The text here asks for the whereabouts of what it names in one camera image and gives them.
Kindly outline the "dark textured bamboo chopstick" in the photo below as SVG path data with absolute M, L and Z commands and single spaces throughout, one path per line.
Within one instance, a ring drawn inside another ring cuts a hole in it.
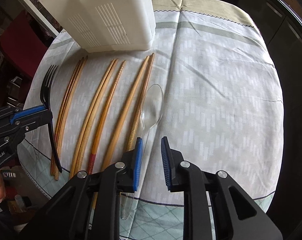
M 144 98 L 146 95 L 146 90 L 148 88 L 148 83 L 149 83 L 149 79 L 150 79 L 150 74 L 152 72 L 154 58 L 155 58 L 155 53 L 152 53 L 148 59 L 148 67 L 147 67 L 146 74 L 145 74 L 145 77 L 144 77 L 144 80 L 142 83 L 143 86 L 140 90 L 140 95 L 139 95 L 139 99 L 138 99 L 137 106 L 136 106 L 136 111 L 135 111 L 135 116 L 133 119 L 133 124 L 131 127 L 131 132 L 129 135 L 129 139 L 127 141 L 126 151 L 130 151 L 133 149 L 133 143 L 134 143 L 136 135 L 137 135 L 140 114 L 142 113 L 143 102 L 144 102 Z

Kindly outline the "red-banded bamboo chopstick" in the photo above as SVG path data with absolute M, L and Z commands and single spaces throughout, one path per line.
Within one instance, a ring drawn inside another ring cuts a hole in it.
M 108 98 L 107 98 L 107 101 L 105 103 L 101 118 L 99 120 L 99 124 L 98 124 L 97 130 L 96 130 L 93 145 L 92 145 L 92 148 L 91 148 L 89 162 L 88 162 L 88 165 L 87 165 L 87 173 L 88 174 L 93 173 L 94 162 L 95 162 L 95 158 L 96 158 L 96 155 L 97 155 L 97 152 L 98 152 L 99 142 L 100 142 L 101 135 L 102 135 L 102 132 L 103 132 L 103 129 L 104 129 L 104 125 L 105 125 L 106 117 L 107 117 L 107 114 L 108 114 L 108 110 L 110 108 L 112 98 L 114 96 L 115 90 L 116 90 L 117 85 L 118 85 L 118 81 L 120 79 L 120 76 L 122 74 L 122 71 L 123 71 L 123 68 L 125 67 L 125 65 L 126 65 L 126 61 L 124 60 L 122 62 L 122 64 L 120 65 L 117 76 L 116 76 L 116 78 L 113 82 L 113 85 L 111 87 L 110 93 L 109 93 Z

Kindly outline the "white plastic utensil basket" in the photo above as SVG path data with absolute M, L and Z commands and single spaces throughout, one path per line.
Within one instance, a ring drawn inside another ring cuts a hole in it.
M 39 0 L 89 53 L 148 50 L 155 37 L 152 0 Z

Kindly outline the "patterned grey-green tablecloth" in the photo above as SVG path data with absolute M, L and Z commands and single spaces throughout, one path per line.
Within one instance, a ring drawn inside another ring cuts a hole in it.
M 51 174 L 48 130 L 27 133 L 18 146 L 23 170 L 50 198 L 69 180 L 75 146 L 110 62 L 126 65 L 118 81 L 94 163 L 100 171 L 127 96 L 146 56 L 155 53 L 149 83 L 163 90 L 162 118 L 149 132 L 140 185 L 125 239 L 182 239 L 183 195 L 165 185 L 161 138 L 207 172 L 226 171 L 267 210 L 278 182 L 284 104 L 274 63 L 253 20 L 218 0 L 153 0 L 155 39 L 148 51 L 88 54 L 69 107 L 60 152 L 63 172 Z

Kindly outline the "pale bamboo chopstick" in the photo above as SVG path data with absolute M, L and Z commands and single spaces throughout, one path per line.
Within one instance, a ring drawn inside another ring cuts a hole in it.
M 149 57 L 150 56 L 148 55 L 144 59 L 144 61 L 142 63 L 142 66 L 141 66 L 141 68 L 139 70 L 138 76 L 135 79 L 135 83 L 133 84 L 133 87 L 130 90 L 130 93 L 129 93 L 129 96 L 128 96 L 128 98 L 126 100 L 126 103 L 124 105 L 122 114 L 119 117 L 119 121 L 118 121 L 117 127 L 116 127 L 115 132 L 114 132 L 114 137 L 113 137 L 113 139 L 111 139 L 110 145 L 109 145 L 109 147 L 107 149 L 107 153 L 105 154 L 105 157 L 104 157 L 104 160 L 103 160 L 103 164 L 102 164 L 102 170 L 105 170 L 106 165 L 111 163 L 112 156 L 113 156 L 113 153 L 114 153 L 117 141 L 119 139 L 119 135 L 120 135 L 121 130 L 123 128 L 124 121 L 126 119 L 128 111 L 129 111 L 129 108 L 130 108 L 133 96 L 135 94 L 135 91 L 137 90 L 138 83 L 139 83 L 140 79 L 142 78 L 143 71 L 145 70 L 146 65 L 148 63 Z

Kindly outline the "black plastic fork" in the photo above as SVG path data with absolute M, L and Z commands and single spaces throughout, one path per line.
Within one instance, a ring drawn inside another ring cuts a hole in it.
M 55 76 L 55 73 L 58 69 L 57 65 L 51 65 L 49 69 L 47 70 L 45 77 L 42 81 L 42 85 L 40 88 L 40 101 L 44 105 L 44 107 L 48 110 L 51 110 L 50 107 L 50 92 L 51 92 L 51 87 L 53 84 L 53 79 Z M 53 158 L 56 164 L 56 167 L 58 168 L 58 171 L 61 173 L 62 172 L 62 166 L 60 163 L 60 159 L 58 156 L 58 152 L 56 150 L 56 145 L 54 141 L 54 130 L 53 130 L 53 120 L 48 123 L 48 132 L 49 132 L 49 139 L 50 139 L 50 144 L 52 148 L 52 154 Z

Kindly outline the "clear plastic spoon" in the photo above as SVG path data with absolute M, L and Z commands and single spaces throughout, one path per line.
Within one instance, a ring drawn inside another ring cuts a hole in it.
M 146 142 L 142 147 L 142 161 L 144 159 L 145 149 L 148 143 L 148 137 L 150 130 L 159 123 L 162 118 L 162 102 L 163 102 L 163 90 L 159 84 L 153 84 L 146 92 L 144 103 L 142 106 L 142 112 L 140 114 L 140 121 L 142 123 L 142 131 L 139 133 L 141 138 L 146 137 Z M 132 203 L 135 193 L 126 193 L 121 195 L 121 208 L 120 217 L 123 220 L 127 220 L 132 210 Z

